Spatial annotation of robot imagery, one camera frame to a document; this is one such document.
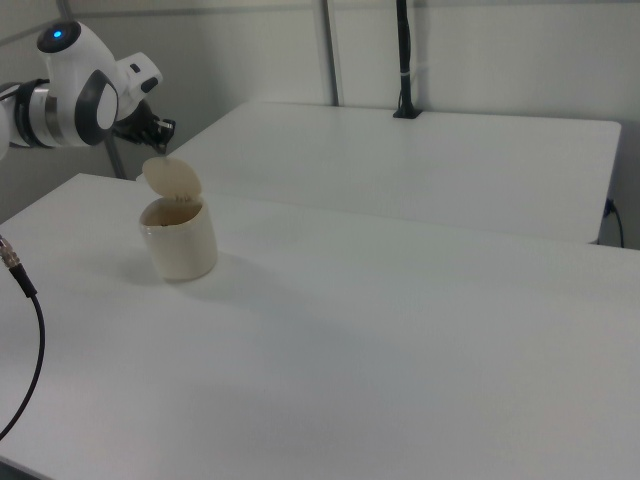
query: hinged lid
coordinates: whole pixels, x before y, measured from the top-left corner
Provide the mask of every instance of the hinged lid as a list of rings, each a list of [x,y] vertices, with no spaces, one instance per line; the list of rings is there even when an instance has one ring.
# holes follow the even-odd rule
[[[200,179],[184,160],[171,157],[150,158],[142,165],[149,186],[165,198],[189,201],[202,192]]]

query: white table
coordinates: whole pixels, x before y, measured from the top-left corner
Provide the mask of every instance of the white table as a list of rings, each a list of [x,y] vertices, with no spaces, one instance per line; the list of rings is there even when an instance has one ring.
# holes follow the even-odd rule
[[[73,479],[635,478],[640,253],[209,195],[220,260],[166,284],[134,182],[1,227],[41,382],[0,456]],[[0,274],[0,424],[37,350]]]
[[[589,243],[613,122],[245,104],[173,156],[212,192]]]

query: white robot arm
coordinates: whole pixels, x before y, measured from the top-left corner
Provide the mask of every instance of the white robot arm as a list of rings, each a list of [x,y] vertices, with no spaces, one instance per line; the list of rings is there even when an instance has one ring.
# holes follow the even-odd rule
[[[0,159],[8,146],[55,148],[102,142],[109,132],[165,153],[175,122],[144,97],[162,82],[149,58],[116,61],[86,25],[58,22],[38,38],[49,79],[0,85]]]

